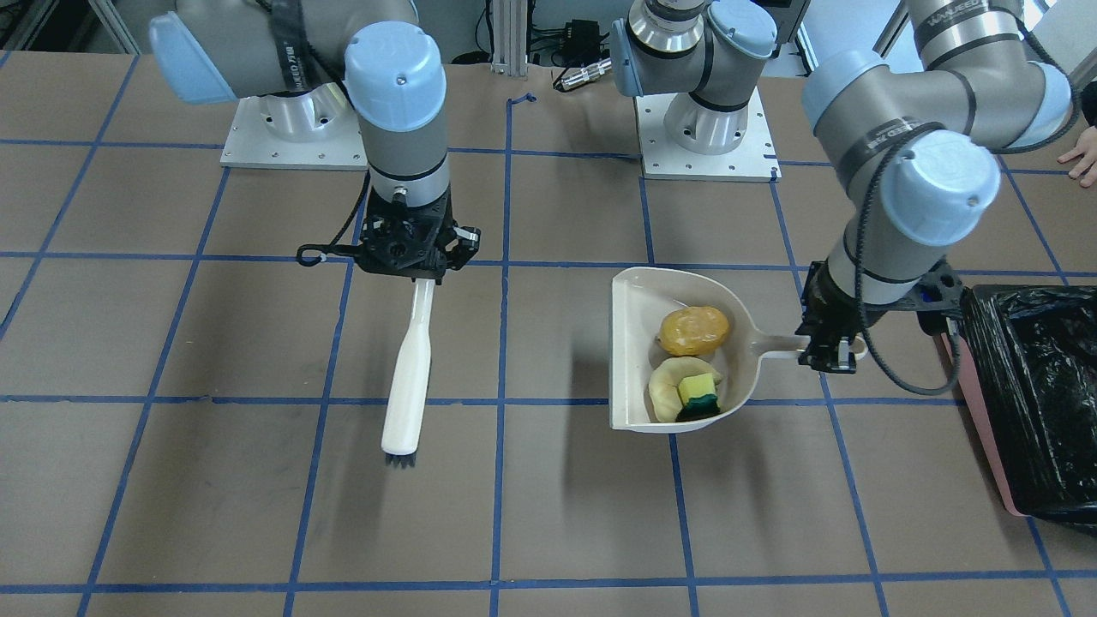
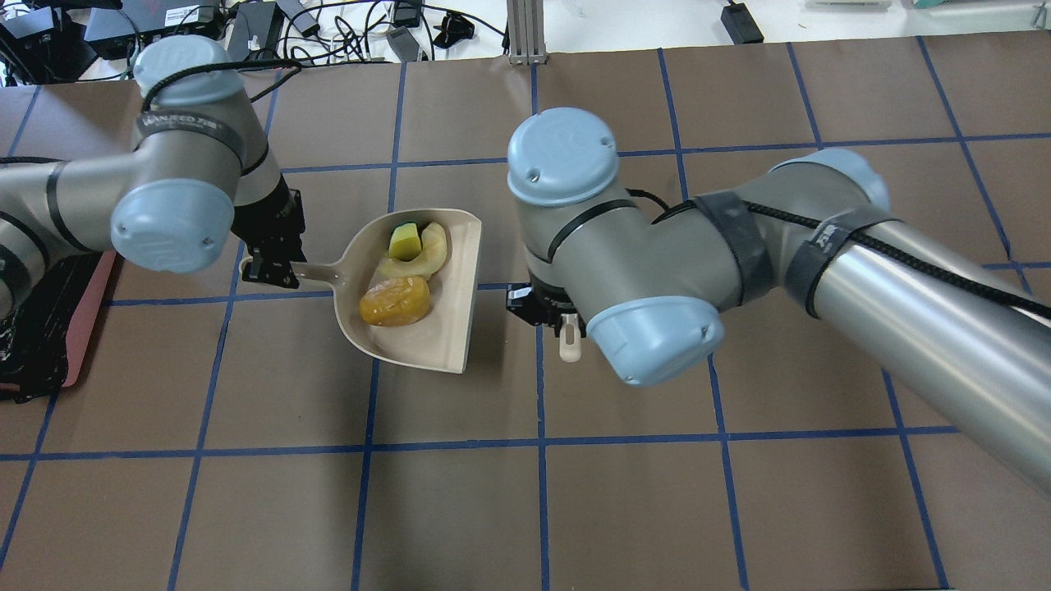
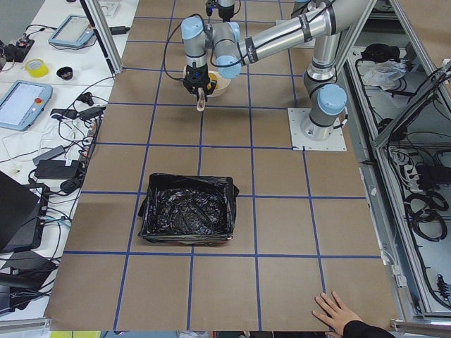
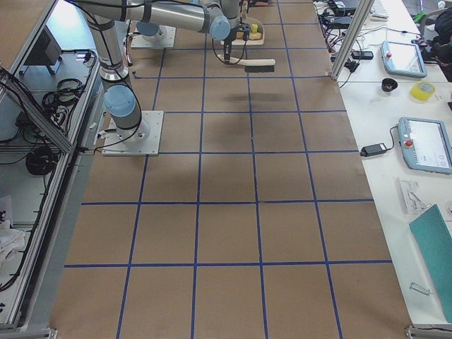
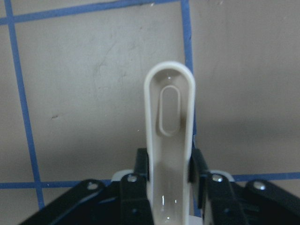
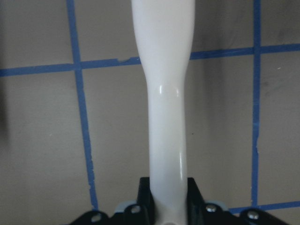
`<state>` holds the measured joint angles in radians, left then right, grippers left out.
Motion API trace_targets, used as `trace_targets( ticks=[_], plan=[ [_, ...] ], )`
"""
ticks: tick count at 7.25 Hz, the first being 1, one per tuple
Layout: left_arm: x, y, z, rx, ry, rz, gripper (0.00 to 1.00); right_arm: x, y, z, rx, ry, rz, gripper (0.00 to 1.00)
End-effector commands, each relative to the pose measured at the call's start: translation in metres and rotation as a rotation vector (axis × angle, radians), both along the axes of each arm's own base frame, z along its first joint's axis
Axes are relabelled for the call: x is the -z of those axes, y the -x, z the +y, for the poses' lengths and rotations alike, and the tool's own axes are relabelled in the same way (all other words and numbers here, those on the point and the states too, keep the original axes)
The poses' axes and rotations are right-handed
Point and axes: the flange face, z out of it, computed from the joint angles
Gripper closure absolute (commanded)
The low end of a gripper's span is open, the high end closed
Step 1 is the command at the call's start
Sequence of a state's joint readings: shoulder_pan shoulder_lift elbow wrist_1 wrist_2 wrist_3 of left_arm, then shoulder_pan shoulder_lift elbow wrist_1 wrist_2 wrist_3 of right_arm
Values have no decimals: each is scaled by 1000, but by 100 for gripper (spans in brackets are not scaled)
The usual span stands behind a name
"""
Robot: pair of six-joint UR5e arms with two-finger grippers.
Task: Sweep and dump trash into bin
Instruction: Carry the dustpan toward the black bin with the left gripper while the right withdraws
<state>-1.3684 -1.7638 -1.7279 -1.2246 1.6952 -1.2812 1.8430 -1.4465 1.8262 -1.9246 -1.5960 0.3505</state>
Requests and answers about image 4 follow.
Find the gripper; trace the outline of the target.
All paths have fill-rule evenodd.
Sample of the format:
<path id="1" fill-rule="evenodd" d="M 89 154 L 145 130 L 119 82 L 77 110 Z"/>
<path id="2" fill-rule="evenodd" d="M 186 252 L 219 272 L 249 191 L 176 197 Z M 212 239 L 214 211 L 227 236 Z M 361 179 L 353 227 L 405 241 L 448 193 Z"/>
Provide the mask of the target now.
<path id="1" fill-rule="evenodd" d="M 223 62 L 225 64 L 230 63 L 230 57 L 232 53 L 232 42 L 235 40 L 234 35 L 228 35 L 223 41 Z"/>
<path id="2" fill-rule="evenodd" d="M 244 37 L 246 39 L 249 39 L 249 34 L 251 33 L 251 26 L 248 23 L 244 22 L 243 20 L 240 20 L 237 31 L 244 32 Z"/>

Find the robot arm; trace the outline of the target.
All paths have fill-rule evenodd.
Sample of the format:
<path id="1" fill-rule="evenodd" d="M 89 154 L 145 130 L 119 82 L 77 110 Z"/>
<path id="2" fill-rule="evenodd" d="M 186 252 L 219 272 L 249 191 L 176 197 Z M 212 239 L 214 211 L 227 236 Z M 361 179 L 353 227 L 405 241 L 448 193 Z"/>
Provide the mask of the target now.
<path id="1" fill-rule="evenodd" d="M 202 32 L 214 40 L 235 40 L 238 32 L 247 37 L 251 27 L 239 17 L 240 1 L 190 1 L 202 7 L 205 16 Z"/>
<path id="2" fill-rule="evenodd" d="M 162 48 L 140 47 L 129 54 L 127 44 L 119 46 L 116 23 L 134 22 L 134 35 L 143 40 L 163 37 L 171 29 L 209 35 L 213 42 L 224 44 L 220 61 L 228 66 L 234 63 L 230 50 L 239 27 L 238 1 L 72 1 L 72 5 L 83 12 L 90 28 L 100 58 L 104 104 L 120 133 L 141 135 L 146 126 L 131 72 L 147 66 L 155 69 L 166 57 Z"/>

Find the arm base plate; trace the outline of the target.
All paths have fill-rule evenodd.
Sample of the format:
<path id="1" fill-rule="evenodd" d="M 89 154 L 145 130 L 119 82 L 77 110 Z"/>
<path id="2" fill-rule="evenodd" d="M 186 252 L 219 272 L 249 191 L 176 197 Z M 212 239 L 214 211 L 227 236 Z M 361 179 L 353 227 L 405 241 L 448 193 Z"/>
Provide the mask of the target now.
<path id="1" fill-rule="evenodd" d="M 136 28 L 133 33 L 132 49 L 166 49 L 173 48 L 176 28 L 158 25 L 156 28 Z"/>
<path id="2" fill-rule="evenodd" d="M 114 131 L 106 134 L 107 146 L 102 148 L 102 154 L 106 156 L 158 155 L 163 121 L 163 111 L 144 110 L 138 130 L 126 131 L 118 129 L 111 118 L 109 129 Z"/>

